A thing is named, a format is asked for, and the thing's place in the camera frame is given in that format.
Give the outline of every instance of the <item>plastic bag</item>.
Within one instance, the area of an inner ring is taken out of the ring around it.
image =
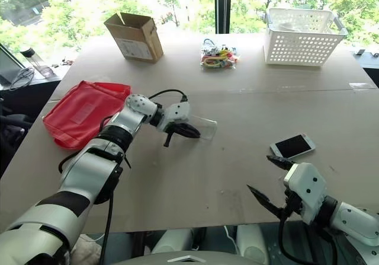
[[[103,118],[124,107],[130,86],[82,81],[43,118],[54,141],[65,149],[82,149],[98,132]]]
[[[201,45],[200,56],[200,64],[205,68],[235,68],[238,60],[235,47],[218,46],[210,39]]]

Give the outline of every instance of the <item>label on box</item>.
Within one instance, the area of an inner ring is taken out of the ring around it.
[[[140,59],[153,59],[146,43],[114,38],[124,56],[131,56]]]

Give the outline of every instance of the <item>cardboard box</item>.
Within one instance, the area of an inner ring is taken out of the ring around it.
[[[157,62],[163,55],[153,18],[120,13],[104,22],[126,59]]]

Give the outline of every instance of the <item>phone screen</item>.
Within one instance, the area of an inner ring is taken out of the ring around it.
[[[309,144],[301,135],[294,136],[293,138],[278,142],[275,145],[279,149],[282,156],[285,158],[293,157],[311,149]]]

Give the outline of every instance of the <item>water bottle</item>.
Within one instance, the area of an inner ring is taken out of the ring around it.
[[[47,64],[42,60],[42,58],[31,48],[23,49],[20,53],[34,66],[40,74],[45,78],[50,78],[56,74]]]

